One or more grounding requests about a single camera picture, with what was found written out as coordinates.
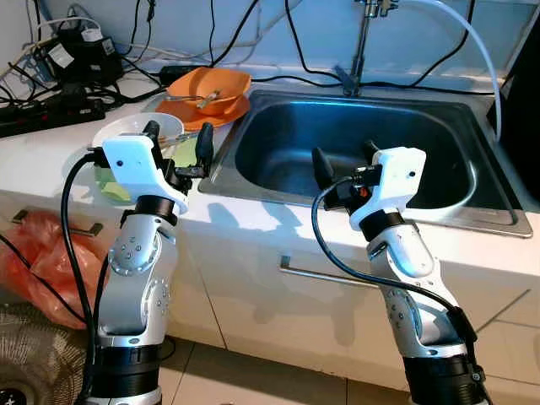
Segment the white bowl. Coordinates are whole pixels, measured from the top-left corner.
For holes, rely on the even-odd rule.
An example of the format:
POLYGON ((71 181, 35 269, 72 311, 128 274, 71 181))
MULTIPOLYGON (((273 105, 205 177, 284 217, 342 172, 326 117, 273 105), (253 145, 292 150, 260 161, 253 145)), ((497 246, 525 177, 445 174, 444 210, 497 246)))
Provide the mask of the white bowl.
POLYGON ((163 157, 172 158, 179 138, 186 130, 181 120, 170 113, 140 112, 114 120, 94 135, 91 147, 98 147, 106 138, 112 138, 121 132, 141 132, 150 122, 159 124, 159 147, 163 157))

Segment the green plate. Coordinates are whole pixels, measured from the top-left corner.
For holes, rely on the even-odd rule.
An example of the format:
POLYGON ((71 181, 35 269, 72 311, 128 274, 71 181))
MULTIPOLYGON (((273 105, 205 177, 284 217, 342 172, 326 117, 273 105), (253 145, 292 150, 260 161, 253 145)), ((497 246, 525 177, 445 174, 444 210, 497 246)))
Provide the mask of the green plate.
MULTIPOLYGON (((182 132, 177 138, 166 138, 161 146, 163 157, 173 159, 178 167, 192 166, 197 161, 194 155, 197 146, 196 132, 182 132)), ((95 166, 94 181, 101 196, 111 200, 113 205, 132 205, 130 193, 116 182, 111 170, 95 166)))

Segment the white kitchen cabinet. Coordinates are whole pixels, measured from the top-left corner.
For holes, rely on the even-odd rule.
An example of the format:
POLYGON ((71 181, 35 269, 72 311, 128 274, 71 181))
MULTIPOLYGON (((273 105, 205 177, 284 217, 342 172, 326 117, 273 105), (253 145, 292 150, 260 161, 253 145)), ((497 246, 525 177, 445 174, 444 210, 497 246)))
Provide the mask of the white kitchen cabinet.
MULTIPOLYGON (((170 334, 287 365, 406 391, 378 289, 281 273, 349 278, 321 253, 309 209, 193 192, 179 220, 181 265, 170 334)), ((539 270, 521 239, 421 224, 442 277, 476 327, 498 405, 539 405, 539 270)))

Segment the stainless steel sink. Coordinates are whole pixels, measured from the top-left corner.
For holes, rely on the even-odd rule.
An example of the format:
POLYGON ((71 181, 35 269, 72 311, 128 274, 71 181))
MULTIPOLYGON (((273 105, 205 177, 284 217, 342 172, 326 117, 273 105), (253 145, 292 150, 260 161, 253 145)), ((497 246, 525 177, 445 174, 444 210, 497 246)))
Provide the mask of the stainless steel sink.
POLYGON ((463 103, 348 98, 258 89, 200 192, 309 206, 319 187, 311 150, 337 176, 365 165, 368 145, 427 154, 406 219, 530 238, 532 227, 473 111, 463 103))

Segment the orange plate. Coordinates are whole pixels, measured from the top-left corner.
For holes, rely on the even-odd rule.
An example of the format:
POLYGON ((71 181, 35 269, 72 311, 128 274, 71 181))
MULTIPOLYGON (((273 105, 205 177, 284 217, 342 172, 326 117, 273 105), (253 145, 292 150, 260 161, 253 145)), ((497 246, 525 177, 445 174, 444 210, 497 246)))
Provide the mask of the orange plate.
POLYGON ((185 101, 167 100, 163 98, 155 112, 169 113, 181 120, 186 132, 197 132, 204 124, 212 124, 215 128, 223 127, 235 122, 251 109, 250 101, 244 96, 232 98, 213 98, 205 108, 199 109, 197 105, 190 105, 185 101))

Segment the small black power adapter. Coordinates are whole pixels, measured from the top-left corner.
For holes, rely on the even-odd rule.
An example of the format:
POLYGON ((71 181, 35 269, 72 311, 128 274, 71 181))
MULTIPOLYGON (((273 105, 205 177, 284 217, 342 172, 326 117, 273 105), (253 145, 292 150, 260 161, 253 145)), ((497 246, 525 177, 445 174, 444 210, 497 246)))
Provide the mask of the small black power adapter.
POLYGON ((163 86, 170 86, 178 80, 178 78, 182 78, 198 68, 199 66, 197 65, 164 66, 157 72, 157 78, 159 79, 159 83, 163 86))

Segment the orange bowl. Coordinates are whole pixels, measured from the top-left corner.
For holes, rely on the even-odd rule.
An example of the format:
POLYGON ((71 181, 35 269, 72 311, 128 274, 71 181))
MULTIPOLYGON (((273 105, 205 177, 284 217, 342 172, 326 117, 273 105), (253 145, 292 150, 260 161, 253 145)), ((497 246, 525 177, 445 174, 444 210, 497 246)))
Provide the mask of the orange bowl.
MULTIPOLYGON (((219 67, 199 67, 192 73, 178 78, 167 88, 166 93, 172 95, 201 95, 219 89, 219 98, 232 98, 244 95, 251 87, 251 75, 243 71, 219 67)), ((197 101, 186 101, 195 105, 197 101)))

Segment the large black power adapter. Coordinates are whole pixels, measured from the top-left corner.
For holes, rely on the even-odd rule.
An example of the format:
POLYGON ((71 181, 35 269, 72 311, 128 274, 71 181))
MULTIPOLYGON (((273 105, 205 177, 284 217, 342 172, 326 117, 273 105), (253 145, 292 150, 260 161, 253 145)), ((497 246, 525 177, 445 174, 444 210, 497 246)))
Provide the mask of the large black power adapter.
POLYGON ((123 77, 121 57, 111 38, 85 41, 74 30, 61 31, 42 47, 51 76, 62 84, 114 84, 123 77))

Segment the black power strip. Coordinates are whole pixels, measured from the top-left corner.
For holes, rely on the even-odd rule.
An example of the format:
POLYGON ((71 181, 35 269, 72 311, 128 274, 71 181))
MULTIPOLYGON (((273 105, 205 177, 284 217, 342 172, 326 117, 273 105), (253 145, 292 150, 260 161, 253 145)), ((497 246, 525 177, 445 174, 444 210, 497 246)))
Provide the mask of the black power strip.
POLYGON ((53 130, 85 122, 103 120, 103 100, 79 101, 76 105, 35 105, 30 108, 0 108, 0 138, 11 138, 25 132, 53 130))

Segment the red plastic bag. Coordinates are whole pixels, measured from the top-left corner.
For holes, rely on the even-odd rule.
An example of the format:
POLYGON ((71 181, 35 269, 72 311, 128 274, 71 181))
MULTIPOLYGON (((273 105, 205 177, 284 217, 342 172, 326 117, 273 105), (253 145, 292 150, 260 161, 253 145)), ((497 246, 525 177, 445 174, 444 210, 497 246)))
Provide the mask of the red plastic bag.
POLYGON ((56 213, 31 211, 0 240, 0 285, 28 300, 50 321, 85 329, 84 309, 71 273, 56 213))

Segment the black floor fan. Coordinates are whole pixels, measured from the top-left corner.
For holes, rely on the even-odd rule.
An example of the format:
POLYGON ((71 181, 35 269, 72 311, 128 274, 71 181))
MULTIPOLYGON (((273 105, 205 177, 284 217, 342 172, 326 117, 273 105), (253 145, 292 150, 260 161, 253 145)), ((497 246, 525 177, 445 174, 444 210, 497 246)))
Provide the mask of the black floor fan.
POLYGON ((74 405, 84 374, 84 336, 33 305, 0 305, 0 405, 74 405))

